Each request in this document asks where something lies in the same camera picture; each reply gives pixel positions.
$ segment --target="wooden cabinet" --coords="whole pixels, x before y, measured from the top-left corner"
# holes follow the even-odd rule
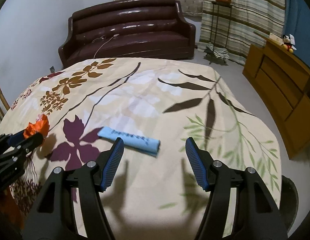
[[[243,74],[271,113],[291,159],[310,142],[310,69],[265,40],[264,48],[250,47]]]

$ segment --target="metal bolt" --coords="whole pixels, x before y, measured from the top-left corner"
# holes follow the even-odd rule
[[[214,165],[215,167],[220,167],[220,166],[221,166],[221,162],[220,162],[220,161],[214,161],[214,162],[213,162],[213,165]]]
[[[253,167],[248,167],[247,171],[251,174],[254,174],[256,172],[256,170]]]
[[[60,173],[61,171],[62,171],[62,168],[61,168],[61,167],[56,167],[56,168],[54,169],[54,173],[56,173],[56,174]]]
[[[87,163],[87,166],[90,168],[94,167],[95,165],[96,165],[96,162],[94,162],[94,161],[90,161]]]

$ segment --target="checkered cloth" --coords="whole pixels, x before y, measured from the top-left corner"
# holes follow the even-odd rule
[[[214,53],[215,57],[218,58],[225,58],[225,59],[229,59],[229,55],[228,55],[228,50],[225,48],[218,48],[218,47],[214,47],[214,45],[210,42],[208,43],[208,45],[206,46],[206,49],[204,50],[204,52],[206,52],[207,54],[212,54]]]

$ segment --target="orange crumpled paper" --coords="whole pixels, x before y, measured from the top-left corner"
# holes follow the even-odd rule
[[[36,123],[32,124],[29,122],[23,134],[24,138],[27,139],[28,137],[34,135],[35,133],[40,132],[45,140],[45,138],[48,135],[48,131],[49,131],[49,123],[47,116],[45,114],[39,114],[36,119]]]

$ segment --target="charging cable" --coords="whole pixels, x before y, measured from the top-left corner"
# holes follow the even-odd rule
[[[115,34],[115,35],[114,35],[113,37],[111,37],[108,41],[106,41],[105,43],[103,43],[103,45],[101,45],[101,46],[99,47],[99,49],[96,51],[96,53],[95,53],[95,55],[94,55],[94,58],[95,58],[97,52],[102,48],[102,46],[104,46],[104,45],[105,45],[106,43],[108,43],[112,38],[117,37],[117,36],[119,36],[119,34]],[[103,40],[104,38],[103,38],[103,36],[100,37],[100,38],[97,38],[97,39],[93,40],[92,43],[93,43],[94,41],[98,40],[98,39],[102,39],[102,40]]]

